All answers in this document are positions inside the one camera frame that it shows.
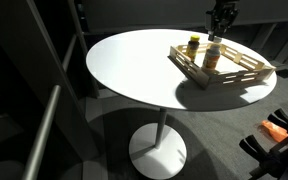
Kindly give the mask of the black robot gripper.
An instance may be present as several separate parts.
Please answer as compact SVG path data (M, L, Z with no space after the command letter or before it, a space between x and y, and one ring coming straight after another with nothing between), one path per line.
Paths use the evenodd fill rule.
M239 0L216 0L214 8L206 12L205 29L208 40L214 41L215 36L222 36L235 21L239 10L236 4Z

